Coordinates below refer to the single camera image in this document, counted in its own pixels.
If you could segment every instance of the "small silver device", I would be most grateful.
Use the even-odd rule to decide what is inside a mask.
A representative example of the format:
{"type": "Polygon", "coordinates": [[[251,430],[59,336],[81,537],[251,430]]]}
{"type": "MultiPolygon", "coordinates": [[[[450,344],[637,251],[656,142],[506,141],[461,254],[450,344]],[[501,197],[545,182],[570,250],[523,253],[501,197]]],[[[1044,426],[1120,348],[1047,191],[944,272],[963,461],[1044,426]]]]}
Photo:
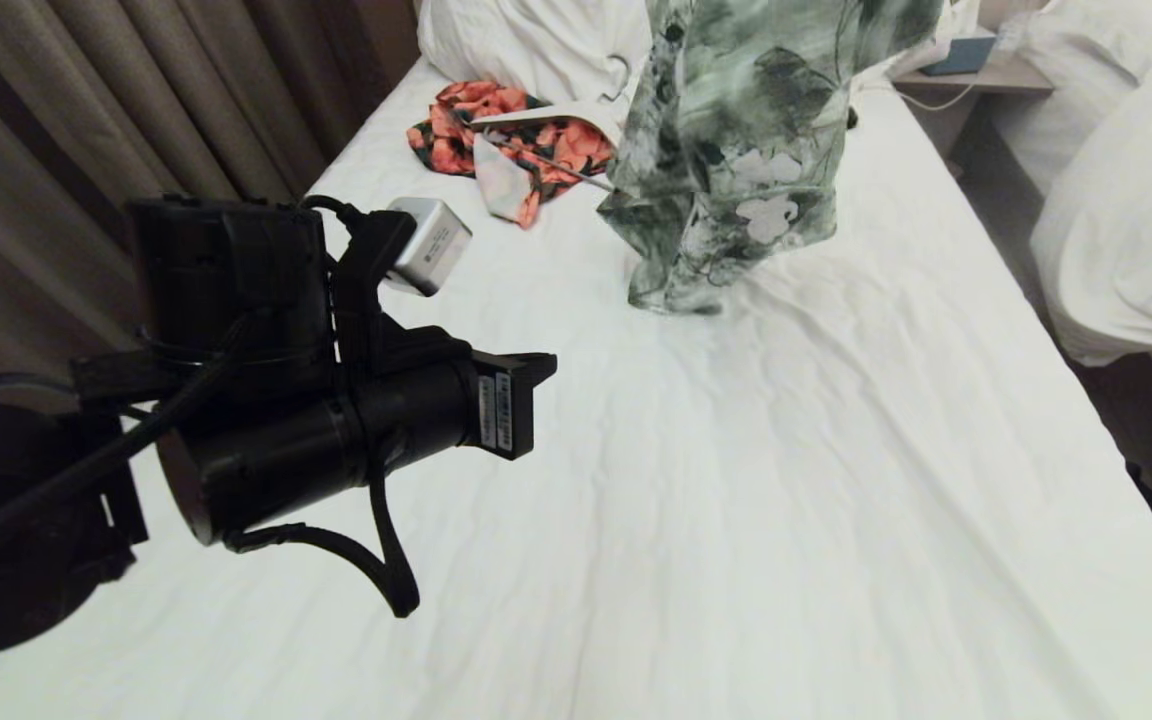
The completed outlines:
{"type": "Polygon", "coordinates": [[[416,218],[416,232],[385,274],[385,282],[402,291],[433,296],[444,287],[473,233],[448,209],[447,202],[433,197],[399,197],[387,210],[416,218]]]}

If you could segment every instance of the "sticker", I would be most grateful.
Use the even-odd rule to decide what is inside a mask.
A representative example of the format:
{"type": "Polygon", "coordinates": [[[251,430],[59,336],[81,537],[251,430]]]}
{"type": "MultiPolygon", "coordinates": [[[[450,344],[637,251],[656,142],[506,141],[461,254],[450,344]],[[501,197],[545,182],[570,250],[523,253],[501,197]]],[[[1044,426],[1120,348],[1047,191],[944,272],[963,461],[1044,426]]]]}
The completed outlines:
{"type": "Polygon", "coordinates": [[[497,373],[497,445],[500,450],[513,450],[513,381],[508,374],[497,373]]]}
{"type": "Polygon", "coordinates": [[[479,445],[495,449],[495,381],[479,376],[479,445]]]}

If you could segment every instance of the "floral garment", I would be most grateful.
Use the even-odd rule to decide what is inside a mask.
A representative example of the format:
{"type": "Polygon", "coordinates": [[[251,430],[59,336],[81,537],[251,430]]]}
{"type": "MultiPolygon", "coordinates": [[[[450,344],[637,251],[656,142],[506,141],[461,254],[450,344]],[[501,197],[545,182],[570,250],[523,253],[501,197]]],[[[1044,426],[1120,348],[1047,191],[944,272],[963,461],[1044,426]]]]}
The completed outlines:
{"type": "MultiPolygon", "coordinates": [[[[472,120],[543,108],[545,105],[548,103],[494,82],[453,83],[439,92],[434,104],[429,106],[429,120],[407,129],[407,143],[426,168],[453,176],[477,177],[477,170],[483,168],[476,167],[476,156],[480,159],[503,156],[522,168],[526,173],[526,187],[513,203],[517,207],[498,214],[530,228],[541,202],[553,200],[568,187],[579,183],[579,177],[536,161],[535,156],[556,161],[585,176],[604,173],[612,158],[612,143],[602,132],[585,120],[575,118],[552,119],[503,130],[493,128],[493,137],[503,137],[498,141],[498,149],[488,147],[484,154],[483,138],[470,128],[472,120]]],[[[493,205],[497,183],[509,184],[508,179],[480,179],[488,207],[493,205]]]]}
{"type": "Polygon", "coordinates": [[[719,311],[773,252],[835,232],[849,81],[927,37],[942,0],[647,0],[652,55],[602,218],[643,256],[630,302],[719,311]]]}

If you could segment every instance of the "white fabric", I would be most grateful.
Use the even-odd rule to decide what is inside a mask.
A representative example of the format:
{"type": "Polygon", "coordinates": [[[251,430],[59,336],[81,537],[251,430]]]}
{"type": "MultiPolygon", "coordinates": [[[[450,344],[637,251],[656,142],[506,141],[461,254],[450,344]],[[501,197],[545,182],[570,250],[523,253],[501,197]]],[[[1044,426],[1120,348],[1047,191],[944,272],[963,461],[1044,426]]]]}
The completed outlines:
{"type": "MultiPolygon", "coordinates": [[[[899,97],[855,99],[835,240],[664,318],[626,304],[602,191],[522,232],[420,167],[445,82],[420,61],[314,191],[471,225],[438,296],[382,302],[558,353],[536,450],[394,475],[403,621],[311,548],[197,547],[142,455],[154,539],[0,655],[0,717],[1152,720],[1152,516],[899,97]]],[[[365,493],[293,520],[374,543],[365,493]]]]}
{"type": "Polygon", "coordinates": [[[1046,196],[1087,136],[1152,73],[1152,0],[1055,0],[1030,20],[1020,54],[1056,91],[1000,97],[993,120],[1046,196]]]}
{"type": "Polygon", "coordinates": [[[425,0],[416,35],[445,76],[551,103],[616,100],[652,47],[643,0],[425,0]]]}
{"type": "Polygon", "coordinates": [[[1152,350],[1152,79],[1061,174],[1030,245],[1061,346],[1076,361],[1152,350]]]}

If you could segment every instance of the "blue object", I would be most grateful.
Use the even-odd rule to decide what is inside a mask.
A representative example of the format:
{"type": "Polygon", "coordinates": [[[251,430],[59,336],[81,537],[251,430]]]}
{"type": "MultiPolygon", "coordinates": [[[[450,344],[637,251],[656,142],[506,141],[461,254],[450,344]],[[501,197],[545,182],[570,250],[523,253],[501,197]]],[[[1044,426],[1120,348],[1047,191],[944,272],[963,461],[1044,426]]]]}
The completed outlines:
{"type": "Polygon", "coordinates": [[[979,73],[990,51],[993,50],[996,37],[964,37],[950,41],[950,55],[940,63],[920,68],[924,76],[958,76],[964,73],[979,73]]]}

